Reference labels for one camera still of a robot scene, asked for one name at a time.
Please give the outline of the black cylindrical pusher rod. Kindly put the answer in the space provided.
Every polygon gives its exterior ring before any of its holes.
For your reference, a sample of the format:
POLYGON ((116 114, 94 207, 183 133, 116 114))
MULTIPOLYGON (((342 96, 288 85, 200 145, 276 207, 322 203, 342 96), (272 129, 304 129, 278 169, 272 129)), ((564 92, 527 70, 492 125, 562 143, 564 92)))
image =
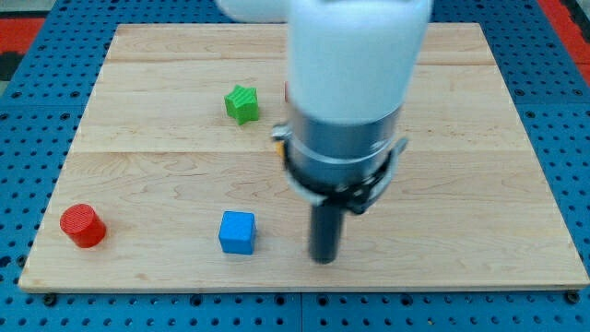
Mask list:
POLYGON ((337 258, 344 214, 341 206, 312 206, 309 253, 314 262, 329 264, 337 258))

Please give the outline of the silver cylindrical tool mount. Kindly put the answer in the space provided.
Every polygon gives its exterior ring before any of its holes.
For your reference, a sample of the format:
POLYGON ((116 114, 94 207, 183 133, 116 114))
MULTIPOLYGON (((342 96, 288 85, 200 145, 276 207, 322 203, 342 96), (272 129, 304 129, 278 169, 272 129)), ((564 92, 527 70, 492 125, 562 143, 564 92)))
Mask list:
POLYGON ((337 124, 292 107, 289 119, 272 128, 284 145, 283 167, 291 189, 314 207, 364 213, 395 176, 407 139, 395 140, 401 110, 337 124))

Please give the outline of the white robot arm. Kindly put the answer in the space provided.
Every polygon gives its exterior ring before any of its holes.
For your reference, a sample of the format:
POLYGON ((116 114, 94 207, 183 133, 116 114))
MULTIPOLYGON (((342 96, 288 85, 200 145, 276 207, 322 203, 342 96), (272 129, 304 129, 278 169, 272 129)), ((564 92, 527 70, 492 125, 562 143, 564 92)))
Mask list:
POLYGON ((392 182, 397 138, 431 0, 218 0, 229 18, 287 29, 288 120, 272 137, 291 188, 311 206, 309 254, 336 259, 346 213, 364 213, 392 182))

